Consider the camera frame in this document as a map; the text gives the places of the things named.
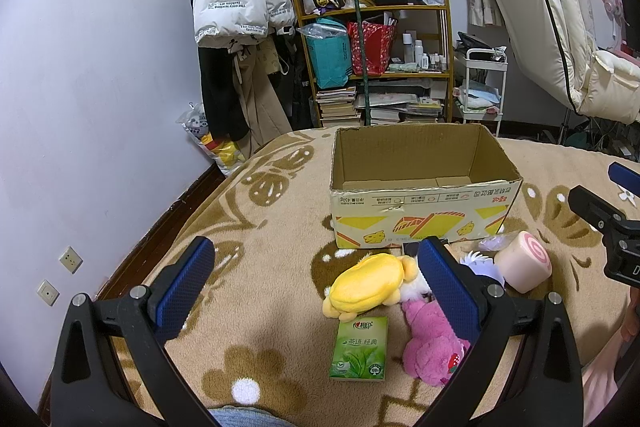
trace beige pants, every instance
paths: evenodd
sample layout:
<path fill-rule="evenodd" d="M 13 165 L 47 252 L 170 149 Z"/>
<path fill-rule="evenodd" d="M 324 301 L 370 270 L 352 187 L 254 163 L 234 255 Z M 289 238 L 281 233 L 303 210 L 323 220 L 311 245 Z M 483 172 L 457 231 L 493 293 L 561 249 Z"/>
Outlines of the beige pants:
<path fill-rule="evenodd" d="M 237 144 L 247 159 L 274 138 L 291 132 L 289 120 L 271 86 L 264 64 L 256 57 L 256 46 L 247 46 L 243 60 L 238 55 L 234 58 L 234 87 L 250 129 Z"/>

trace electrical outlet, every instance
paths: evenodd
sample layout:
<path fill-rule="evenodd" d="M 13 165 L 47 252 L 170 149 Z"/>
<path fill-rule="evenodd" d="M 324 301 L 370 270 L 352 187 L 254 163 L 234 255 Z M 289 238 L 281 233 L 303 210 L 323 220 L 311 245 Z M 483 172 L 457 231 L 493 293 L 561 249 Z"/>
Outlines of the electrical outlet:
<path fill-rule="evenodd" d="M 69 272 L 76 273 L 76 270 L 82 264 L 82 258 L 76 253 L 71 247 L 66 247 L 65 253 L 62 254 L 60 258 L 60 263 L 64 266 Z"/>
<path fill-rule="evenodd" d="M 60 292 L 53 288 L 53 285 L 45 279 L 44 281 L 42 281 L 40 288 L 38 288 L 38 295 L 49 306 L 53 306 L 53 303 L 60 295 Z"/>

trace open cardboard box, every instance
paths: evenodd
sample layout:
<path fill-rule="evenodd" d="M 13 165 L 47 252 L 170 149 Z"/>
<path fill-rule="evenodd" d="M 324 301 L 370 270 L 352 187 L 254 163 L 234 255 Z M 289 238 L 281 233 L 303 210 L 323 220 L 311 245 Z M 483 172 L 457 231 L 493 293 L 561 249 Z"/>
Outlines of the open cardboard box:
<path fill-rule="evenodd" d="M 494 235 L 521 183 L 480 124 L 341 128 L 330 187 L 335 240 L 338 248 L 385 248 L 430 235 Z"/>

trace red gift bag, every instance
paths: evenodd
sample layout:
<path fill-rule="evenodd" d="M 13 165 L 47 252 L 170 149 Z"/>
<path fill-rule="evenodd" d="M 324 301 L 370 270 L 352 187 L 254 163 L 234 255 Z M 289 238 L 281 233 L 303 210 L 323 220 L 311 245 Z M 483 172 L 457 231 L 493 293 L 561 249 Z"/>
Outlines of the red gift bag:
<path fill-rule="evenodd" d="M 391 43 L 394 40 L 395 32 L 395 26 L 385 26 L 368 22 L 362 23 L 364 50 L 367 54 L 367 73 L 382 74 L 386 71 L 391 53 Z M 347 33 L 351 40 L 351 64 L 353 66 L 353 73 L 362 74 L 358 24 L 349 22 Z"/>

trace white wall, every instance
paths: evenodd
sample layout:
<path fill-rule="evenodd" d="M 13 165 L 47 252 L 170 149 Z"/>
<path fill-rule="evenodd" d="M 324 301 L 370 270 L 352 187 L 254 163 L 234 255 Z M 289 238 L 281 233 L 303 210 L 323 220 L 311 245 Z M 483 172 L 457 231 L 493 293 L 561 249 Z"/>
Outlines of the white wall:
<path fill-rule="evenodd" d="M 190 0 L 0 0 L 0 21 L 0 361 L 35 406 L 71 297 L 209 161 L 174 123 L 200 97 Z"/>
<path fill-rule="evenodd" d="M 458 31 L 463 31 L 480 37 L 492 46 L 508 48 L 509 70 L 504 99 L 505 120 L 559 126 L 564 118 L 564 106 L 520 71 L 511 53 L 506 29 L 470 25 L 467 19 L 467 0 L 450 0 L 450 4 L 454 38 L 457 37 Z M 599 46 L 606 48 L 613 42 L 611 22 L 601 0 L 591 0 L 591 4 L 596 26 L 596 40 Z M 579 121 L 579 117 L 572 116 L 571 124 Z"/>

